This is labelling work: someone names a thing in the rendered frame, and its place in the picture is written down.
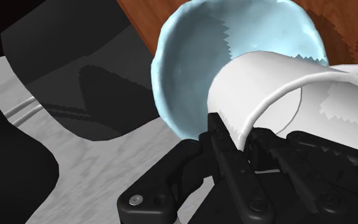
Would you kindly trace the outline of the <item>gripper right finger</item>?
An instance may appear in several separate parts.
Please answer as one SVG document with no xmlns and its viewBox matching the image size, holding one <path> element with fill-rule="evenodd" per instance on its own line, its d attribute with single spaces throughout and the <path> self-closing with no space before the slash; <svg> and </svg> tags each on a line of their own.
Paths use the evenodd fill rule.
<svg viewBox="0 0 358 224">
<path fill-rule="evenodd" d="M 244 153 L 255 171 L 278 169 L 311 212 L 358 215 L 358 150 L 303 131 L 254 128 Z"/>
</svg>

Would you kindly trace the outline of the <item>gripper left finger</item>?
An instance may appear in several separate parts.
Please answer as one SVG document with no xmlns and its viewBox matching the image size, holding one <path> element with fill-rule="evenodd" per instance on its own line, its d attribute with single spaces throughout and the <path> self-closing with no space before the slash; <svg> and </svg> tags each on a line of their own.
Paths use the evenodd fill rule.
<svg viewBox="0 0 358 224">
<path fill-rule="evenodd" d="M 217 113 L 119 196 L 121 224 L 179 224 L 179 208 L 208 176 L 214 186 L 187 224 L 274 224 L 271 200 Z"/>
</svg>

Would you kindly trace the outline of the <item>white cup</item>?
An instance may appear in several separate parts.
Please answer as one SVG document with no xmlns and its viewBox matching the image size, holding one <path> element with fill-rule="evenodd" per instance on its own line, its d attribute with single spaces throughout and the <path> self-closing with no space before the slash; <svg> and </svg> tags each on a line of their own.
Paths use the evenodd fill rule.
<svg viewBox="0 0 358 224">
<path fill-rule="evenodd" d="M 358 149 L 358 65 L 321 66 L 273 52 L 250 52 L 225 65 L 207 107 L 237 149 L 254 127 L 279 137 L 301 130 Z"/>
</svg>

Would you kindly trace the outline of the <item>light blue bowl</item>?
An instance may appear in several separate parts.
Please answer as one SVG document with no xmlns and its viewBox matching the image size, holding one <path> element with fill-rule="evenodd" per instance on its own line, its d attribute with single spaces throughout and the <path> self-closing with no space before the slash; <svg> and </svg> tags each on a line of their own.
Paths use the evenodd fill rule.
<svg viewBox="0 0 358 224">
<path fill-rule="evenodd" d="M 163 24 L 151 82 L 163 121 L 182 139 L 207 129 L 207 94 L 220 69 L 257 50 L 329 64 L 323 41 L 293 0 L 189 0 Z"/>
</svg>

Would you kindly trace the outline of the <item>brown wooden table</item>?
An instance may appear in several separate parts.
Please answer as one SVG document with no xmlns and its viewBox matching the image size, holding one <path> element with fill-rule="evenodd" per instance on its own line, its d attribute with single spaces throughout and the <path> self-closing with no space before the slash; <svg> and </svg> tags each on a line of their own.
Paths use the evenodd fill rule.
<svg viewBox="0 0 358 224">
<path fill-rule="evenodd" d="M 160 29 L 189 0 L 116 0 L 148 47 L 156 52 Z M 313 20 L 329 63 L 358 64 L 358 0 L 293 0 Z"/>
</svg>

